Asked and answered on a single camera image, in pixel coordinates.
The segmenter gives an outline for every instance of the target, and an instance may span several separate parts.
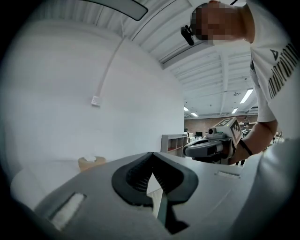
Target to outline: man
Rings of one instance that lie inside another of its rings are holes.
[[[248,133],[250,133],[250,130],[249,130],[249,121],[244,122],[244,126],[242,127],[241,130],[242,130],[242,134],[243,134],[242,138],[245,138],[248,135]],[[241,160],[240,166],[243,166],[244,163],[245,163],[245,160]]]
[[[191,29],[200,40],[243,39],[250,43],[250,73],[258,102],[258,123],[243,141],[252,154],[269,145],[277,121],[286,137],[300,137],[296,121],[300,119],[300,56],[277,18],[255,0],[247,1],[243,7],[210,1],[195,9]],[[239,143],[229,164],[249,155]]]

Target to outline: ceiling light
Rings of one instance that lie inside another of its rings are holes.
[[[248,89],[248,91],[246,92],[245,96],[243,97],[243,99],[241,100],[240,103],[246,102],[246,100],[248,99],[248,97],[251,95],[252,92],[253,92],[253,89]]]
[[[238,108],[236,107],[231,114],[234,114],[237,110]]]

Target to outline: white bookshelf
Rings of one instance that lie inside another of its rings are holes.
[[[183,147],[187,144],[187,138],[185,134],[162,135],[160,151],[184,158]]]

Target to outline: man's hand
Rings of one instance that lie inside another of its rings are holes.
[[[278,123],[276,120],[271,122],[258,122],[253,126],[250,133],[243,138],[243,141],[253,154],[257,154],[268,147],[277,131],[277,126]],[[229,146],[224,143],[222,153],[228,154],[228,151]],[[248,157],[248,152],[240,144],[238,144],[236,152],[234,156],[229,159],[228,164],[235,164],[236,162],[247,159]]]

